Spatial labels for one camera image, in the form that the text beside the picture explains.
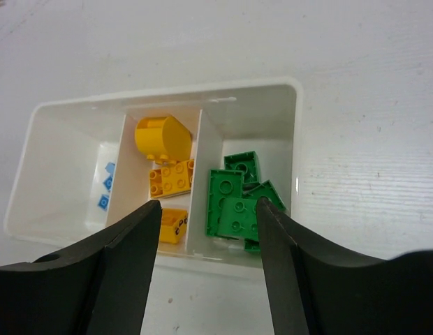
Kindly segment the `green orange lego piece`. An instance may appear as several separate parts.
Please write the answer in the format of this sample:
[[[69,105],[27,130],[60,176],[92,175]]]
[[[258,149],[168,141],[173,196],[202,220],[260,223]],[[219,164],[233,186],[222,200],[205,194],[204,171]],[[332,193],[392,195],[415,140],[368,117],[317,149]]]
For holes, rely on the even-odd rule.
[[[243,198],[250,200],[257,200],[259,198],[267,198],[272,204],[279,209],[279,211],[285,212],[286,206],[281,200],[275,187],[272,185],[270,180],[264,181],[257,185],[251,190],[243,193]],[[258,241],[245,239],[244,250],[248,253],[260,253],[260,246]]]

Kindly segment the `light blue lego brick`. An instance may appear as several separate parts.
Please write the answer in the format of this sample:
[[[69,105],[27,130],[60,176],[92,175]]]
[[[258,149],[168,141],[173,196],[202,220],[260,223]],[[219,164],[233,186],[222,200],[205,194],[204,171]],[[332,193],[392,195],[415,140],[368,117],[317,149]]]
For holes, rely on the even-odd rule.
[[[108,162],[105,166],[105,170],[109,175],[113,175],[115,173],[115,163]]]

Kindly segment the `green lego plate large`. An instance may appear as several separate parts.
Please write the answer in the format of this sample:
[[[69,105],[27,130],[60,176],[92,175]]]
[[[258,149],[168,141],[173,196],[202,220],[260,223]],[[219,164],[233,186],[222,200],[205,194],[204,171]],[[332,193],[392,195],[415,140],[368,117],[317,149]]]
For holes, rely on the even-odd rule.
[[[219,237],[219,219],[223,201],[226,198],[240,198],[244,172],[239,170],[211,169],[207,196],[207,220],[205,234],[208,237]]]

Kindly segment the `orange lego brick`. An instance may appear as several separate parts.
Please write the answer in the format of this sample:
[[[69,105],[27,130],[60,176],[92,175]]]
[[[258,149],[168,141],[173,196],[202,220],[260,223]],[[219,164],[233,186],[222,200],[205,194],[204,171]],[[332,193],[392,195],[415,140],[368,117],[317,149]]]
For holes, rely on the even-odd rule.
[[[149,194],[152,198],[168,198],[191,191],[193,159],[149,171]]]

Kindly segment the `green lego brick square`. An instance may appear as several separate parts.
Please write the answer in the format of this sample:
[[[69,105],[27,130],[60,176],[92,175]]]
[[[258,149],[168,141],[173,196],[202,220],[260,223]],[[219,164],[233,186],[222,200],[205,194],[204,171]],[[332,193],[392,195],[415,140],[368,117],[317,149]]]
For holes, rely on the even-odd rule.
[[[226,198],[223,201],[217,234],[258,241],[256,201]]]

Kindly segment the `yellow lego with black print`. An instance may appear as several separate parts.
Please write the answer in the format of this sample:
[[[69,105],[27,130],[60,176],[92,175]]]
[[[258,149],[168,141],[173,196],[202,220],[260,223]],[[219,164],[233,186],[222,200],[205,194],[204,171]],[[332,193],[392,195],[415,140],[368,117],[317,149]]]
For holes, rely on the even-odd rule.
[[[178,244],[186,233],[188,212],[183,209],[162,208],[159,241]]]

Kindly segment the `small blue lego brick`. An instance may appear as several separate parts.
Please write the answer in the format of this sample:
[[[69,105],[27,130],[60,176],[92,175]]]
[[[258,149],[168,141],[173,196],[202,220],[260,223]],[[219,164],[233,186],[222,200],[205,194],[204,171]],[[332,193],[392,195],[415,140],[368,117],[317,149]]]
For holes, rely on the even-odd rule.
[[[108,176],[104,181],[103,181],[103,185],[105,186],[106,190],[108,192],[111,191],[112,188],[112,181],[113,181],[113,177],[112,175]]]

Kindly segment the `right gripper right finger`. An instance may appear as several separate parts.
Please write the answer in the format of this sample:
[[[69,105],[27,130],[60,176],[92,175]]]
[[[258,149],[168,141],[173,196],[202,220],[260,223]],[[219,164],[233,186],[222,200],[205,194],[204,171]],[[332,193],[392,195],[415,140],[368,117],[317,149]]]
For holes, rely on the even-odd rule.
[[[340,246],[269,200],[256,204],[275,334],[433,334],[433,250],[389,260]]]

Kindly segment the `yellow round lego piece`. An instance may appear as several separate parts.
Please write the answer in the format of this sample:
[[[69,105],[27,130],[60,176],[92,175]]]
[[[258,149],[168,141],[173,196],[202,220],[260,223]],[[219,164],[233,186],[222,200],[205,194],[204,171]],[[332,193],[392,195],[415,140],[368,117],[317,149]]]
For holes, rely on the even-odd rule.
[[[157,165],[172,165],[191,157],[191,133],[172,116],[141,119],[134,140],[138,151]]]

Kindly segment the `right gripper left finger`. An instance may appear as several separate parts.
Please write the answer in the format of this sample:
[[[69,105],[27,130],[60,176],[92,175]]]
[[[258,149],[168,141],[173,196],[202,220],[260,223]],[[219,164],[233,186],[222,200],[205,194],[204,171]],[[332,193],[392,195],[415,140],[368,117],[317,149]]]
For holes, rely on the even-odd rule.
[[[66,248],[1,266],[0,334],[139,334],[161,214],[150,200]]]

